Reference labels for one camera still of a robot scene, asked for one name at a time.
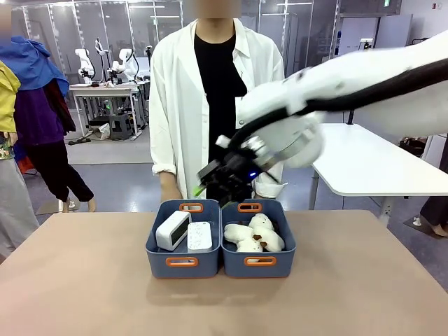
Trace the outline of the bystander legs dark trousers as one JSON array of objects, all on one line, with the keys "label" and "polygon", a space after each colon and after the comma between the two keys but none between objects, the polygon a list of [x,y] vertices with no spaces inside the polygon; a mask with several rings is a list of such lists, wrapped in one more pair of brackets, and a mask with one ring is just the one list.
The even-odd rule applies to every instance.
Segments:
[{"label": "bystander legs dark trousers", "polygon": [[448,238],[448,196],[429,197],[416,221],[430,227],[436,235]]}]

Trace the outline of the white digital clock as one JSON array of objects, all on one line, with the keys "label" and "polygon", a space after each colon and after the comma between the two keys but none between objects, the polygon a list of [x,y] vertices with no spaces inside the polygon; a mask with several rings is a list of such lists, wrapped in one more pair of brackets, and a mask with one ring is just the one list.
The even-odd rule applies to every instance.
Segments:
[{"label": "white digital clock", "polygon": [[187,229],[187,250],[189,253],[206,253],[213,248],[211,224],[191,222]]},{"label": "white digital clock", "polygon": [[187,235],[191,214],[187,211],[173,212],[155,232],[157,246],[160,249],[174,251]]}]

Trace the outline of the person in white coat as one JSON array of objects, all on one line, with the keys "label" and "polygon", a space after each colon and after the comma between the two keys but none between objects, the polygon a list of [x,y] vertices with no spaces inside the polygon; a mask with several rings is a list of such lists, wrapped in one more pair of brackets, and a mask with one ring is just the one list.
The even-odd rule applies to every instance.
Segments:
[{"label": "person in white coat", "polygon": [[175,174],[183,199],[194,197],[200,169],[225,156],[218,137],[233,137],[244,126],[242,98],[284,78],[276,43],[241,23],[241,4],[187,0],[195,19],[164,37],[151,56],[153,173]]}]

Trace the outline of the white cloud plush keychain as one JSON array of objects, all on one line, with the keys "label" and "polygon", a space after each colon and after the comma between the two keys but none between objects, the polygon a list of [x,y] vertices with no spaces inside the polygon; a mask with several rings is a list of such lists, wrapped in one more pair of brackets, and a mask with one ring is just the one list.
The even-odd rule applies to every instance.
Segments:
[{"label": "white cloud plush keychain", "polygon": [[248,226],[253,230],[256,236],[275,233],[272,221],[263,213],[257,213],[252,217]]},{"label": "white cloud plush keychain", "polygon": [[253,229],[247,225],[230,223],[224,227],[223,235],[226,241],[237,244],[245,239],[252,238]]},{"label": "white cloud plush keychain", "polygon": [[257,232],[260,236],[260,245],[269,252],[280,252],[284,249],[284,240],[273,230],[260,228]]}]

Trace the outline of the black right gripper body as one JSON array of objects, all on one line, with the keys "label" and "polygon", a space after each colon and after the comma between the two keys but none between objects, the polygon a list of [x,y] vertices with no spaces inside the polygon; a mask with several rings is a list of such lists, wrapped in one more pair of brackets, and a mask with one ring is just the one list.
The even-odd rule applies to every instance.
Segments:
[{"label": "black right gripper body", "polygon": [[206,187],[206,197],[219,202],[222,195],[234,194],[238,202],[250,198],[253,193],[253,180],[262,169],[251,159],[229,153],[222,160],[213,160],[198,173],[199,184]]}]

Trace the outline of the smiling white cloud plush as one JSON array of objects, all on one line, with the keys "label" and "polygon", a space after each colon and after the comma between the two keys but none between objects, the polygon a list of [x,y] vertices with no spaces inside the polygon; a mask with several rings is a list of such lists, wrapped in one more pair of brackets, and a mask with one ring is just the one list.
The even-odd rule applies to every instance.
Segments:
[{"label": "smiling white cloud plush", "polygon": [[245,238],[237,243],[238,253],[262,253],[263,247],[258,241],[249,237]]}]

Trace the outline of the person's right hand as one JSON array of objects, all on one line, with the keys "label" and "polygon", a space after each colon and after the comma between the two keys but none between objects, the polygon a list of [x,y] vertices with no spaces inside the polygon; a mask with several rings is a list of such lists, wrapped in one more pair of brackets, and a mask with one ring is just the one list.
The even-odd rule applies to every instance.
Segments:
[{"label": "person's right hand", "polygon": [[182,200],[183,196],[176,186],[163,186],[161,202],[168,200]]}]

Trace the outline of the white side table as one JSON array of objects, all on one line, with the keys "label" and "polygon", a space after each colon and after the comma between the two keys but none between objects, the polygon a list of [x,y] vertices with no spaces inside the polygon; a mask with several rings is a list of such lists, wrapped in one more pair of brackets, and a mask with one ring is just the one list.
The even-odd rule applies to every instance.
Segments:
[{"label": "white side table", "polygon": [[389,223],[398,197],[448,196],[448,174],[360,125],[324,123],[325,146],[312,165],[309,209],[319,181],[343,197],[382,197],[379,220]]}]

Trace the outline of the black step stool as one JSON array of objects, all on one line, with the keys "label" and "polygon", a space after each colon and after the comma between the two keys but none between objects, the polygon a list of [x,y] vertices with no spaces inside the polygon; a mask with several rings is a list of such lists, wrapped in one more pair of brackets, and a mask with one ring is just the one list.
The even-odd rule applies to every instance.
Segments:
[{"label": "black step stool", "polygon": [[110,138],[112,140],[127,140],[133,135],[132,126],[128,115],[110,115]]}]

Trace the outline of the bystander in yellow shirt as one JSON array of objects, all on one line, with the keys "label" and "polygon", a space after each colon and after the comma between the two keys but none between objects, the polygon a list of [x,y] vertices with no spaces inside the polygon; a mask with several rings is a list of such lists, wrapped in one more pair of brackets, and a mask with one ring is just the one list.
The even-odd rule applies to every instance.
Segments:
[{"label": "bystander in yellow shirt", "polygon": [[0,61],[0,263],[39,228],[13,146],[14,112],[20,82]]}]

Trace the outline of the bystander in blue purple clothes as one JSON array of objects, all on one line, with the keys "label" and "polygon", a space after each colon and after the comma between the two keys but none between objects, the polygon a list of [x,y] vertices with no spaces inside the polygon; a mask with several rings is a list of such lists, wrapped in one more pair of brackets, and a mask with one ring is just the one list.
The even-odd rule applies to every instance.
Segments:
[{"label": "bystander in blue purple clothes", "polygon": [[69,82],[37,41],[12,36],[0,43],[0,60],[15,74],[20,87],[15,99],[15,124],[20,145],[49,191],[69,211],[70,194],[87,209],[97,209],[94,193],[69,164],[65,136],[76,126],[65,96]]}]

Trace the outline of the person's right forearm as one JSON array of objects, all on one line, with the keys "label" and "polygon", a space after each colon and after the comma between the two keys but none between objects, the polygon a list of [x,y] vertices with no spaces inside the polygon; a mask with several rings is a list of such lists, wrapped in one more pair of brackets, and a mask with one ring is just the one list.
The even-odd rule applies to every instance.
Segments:
[{"label": "person's right forearm", "polygon": [[169,171],[161,171],[158,174],[162,189],[178,188],[177,177]]}]

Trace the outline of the black utility cart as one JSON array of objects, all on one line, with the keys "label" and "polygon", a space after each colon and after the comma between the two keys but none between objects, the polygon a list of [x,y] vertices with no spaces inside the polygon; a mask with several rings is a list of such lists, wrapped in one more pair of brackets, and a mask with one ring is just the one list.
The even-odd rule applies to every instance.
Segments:
[{"label": "black utility cart", "polygon": [[432,136],[403,137],[399,142],[399,147],[407,151],[408,153],[423,159],[427,155],[432,140],[433,140]]}]

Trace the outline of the white background work table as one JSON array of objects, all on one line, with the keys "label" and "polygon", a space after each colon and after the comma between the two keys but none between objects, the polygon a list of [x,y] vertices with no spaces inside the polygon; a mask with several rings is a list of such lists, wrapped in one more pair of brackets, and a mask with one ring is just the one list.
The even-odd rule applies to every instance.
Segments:
[{"label": "white background work table", "polygon": [[139,137],[148,124],[149,85],[148,81],[71,85],[82,135],[88,137],[93,128],[109,125],[111,115],[126,114],[133,131],[129,139]]}]

